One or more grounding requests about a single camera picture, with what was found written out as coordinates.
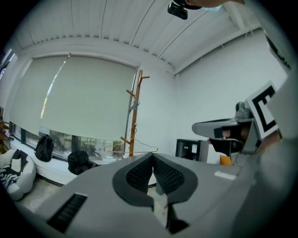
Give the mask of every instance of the white label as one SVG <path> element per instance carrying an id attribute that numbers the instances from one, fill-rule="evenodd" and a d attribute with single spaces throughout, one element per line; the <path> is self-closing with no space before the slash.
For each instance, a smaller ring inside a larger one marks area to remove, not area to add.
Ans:
<path id="1" fill-rule="evenodd" d="M 191 152 L 196 153 L 196 150 L 197 150 L 197 145 L 192 145 Z"/>
<path id="2" fill-rule="evenodd" d="M 221 177 L 223 179 L 228 179 L 228 180 L 235 180 L 237 178 L 236 175 L 232 175 L 232 174 L 228 174 L 228 173 L 224 173 L 224 172 L 220 172 L 220 171 L 216 171 L 214 173 L 214 175 L 217 177 Z"/>

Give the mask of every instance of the wooden coat rack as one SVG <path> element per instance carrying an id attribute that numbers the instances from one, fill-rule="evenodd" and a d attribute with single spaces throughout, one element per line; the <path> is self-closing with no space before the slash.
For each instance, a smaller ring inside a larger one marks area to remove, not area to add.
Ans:
<path id="1" fill-rule="evenodd" d="M 136 129 L 136 116 L 138 113 L 138 106 L 139 106 L 139 97 L 140 97 L 140 90 L 141 90 L 141 83 L 143 79 L 148 79 L 149 76 L 143 77 L 143 70 L 140 70 L 139 72 L 139 79 L 138 84 L 136 87 L 136 93 L 133 94 L 132 91 L 126 90 L 132 97 L 135 98 L 133 106 L 130 108 L 131 112 L 134 110 L 134 113 L 132 115 L 132 123 L 131 123 L 131 133 L 130 133 L 130 141 L 126 140 L 124 137 L 121 137 L 123 141 L 125 141 L 127 144 L 129 144 L 129 156 L 134 156 L 134 144 L 135 144 L 135 129 Z"/>

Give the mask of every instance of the orange object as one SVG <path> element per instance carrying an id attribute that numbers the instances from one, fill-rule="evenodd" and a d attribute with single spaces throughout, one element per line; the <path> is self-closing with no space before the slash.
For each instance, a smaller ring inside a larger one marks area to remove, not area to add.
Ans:
<path id="1" fill-rule="evenodd" d="M 233 166 L 231 158 L 229 156 L 223 156 L 223 155 L 220 156 L 220 164 Z"/>

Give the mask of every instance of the wire hanger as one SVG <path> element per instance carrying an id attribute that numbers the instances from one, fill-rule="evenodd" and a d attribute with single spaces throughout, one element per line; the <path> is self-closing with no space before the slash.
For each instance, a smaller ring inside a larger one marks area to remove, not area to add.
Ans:
<path id="1" fill-rule="evenodd" d="M 150 147 L 150 148 L 156 148 L 156 150 L 155 151 L 143 151 L 143 152 L 134 152 L 134 153 L 155 153 L 155 152 L 157 152 L 158 151 L 158 148 L 156 147 L 156 146 L 149 146 L 149 145 L 147 145 L 147 144 L 144 144 L 144 143 L 142 143 L 141 141 L 139 141 L 139 140 L 137 140 L 137 139 L 134 139 L 134 140 L 136 140 L 136 141 L 138 141 L 138 142 L 140 142 L 142 145 L 146 145 L 146 146 L 148 146 L 148 147 Z M 115 146 L 117 146 L 117 145 L 123 145 L 123 144 L 125 144 L 126 142 L 122 142 L 122 143 L 119 143 L 119 144 L 116 144 L 116 145 L 113 145 L 112 146 L 112 148 L 114 148 Z M 129 153 L 129 152 L 124 152 L 124 151 L 106 151 L 106 148 L 107 147 L 110 147 L 111 145 L 108 145 L 108 146 L 106 146 L 106 147 L 104 147 L 104 151 L 105 152 L 112 152 L 112 153 Z"/>

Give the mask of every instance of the black backpack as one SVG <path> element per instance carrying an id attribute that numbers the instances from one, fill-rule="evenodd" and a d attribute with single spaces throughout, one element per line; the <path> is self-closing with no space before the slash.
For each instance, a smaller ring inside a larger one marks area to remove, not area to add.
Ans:
<path id="1" fill-rule="evenodd" d="M 68 156 L 68 170 L 75 175 L 79 175 L 84 171 L 96 166 L 89 160 L 89 156 L 84 150 L 77 150 Z"/>
<path id="2" fill-rule="evenodd" d="M 54 142 L 48 135 L 42 136 L 36 146 L 35 156 L 43 162 L 49 162 L 52 158 Z"/>

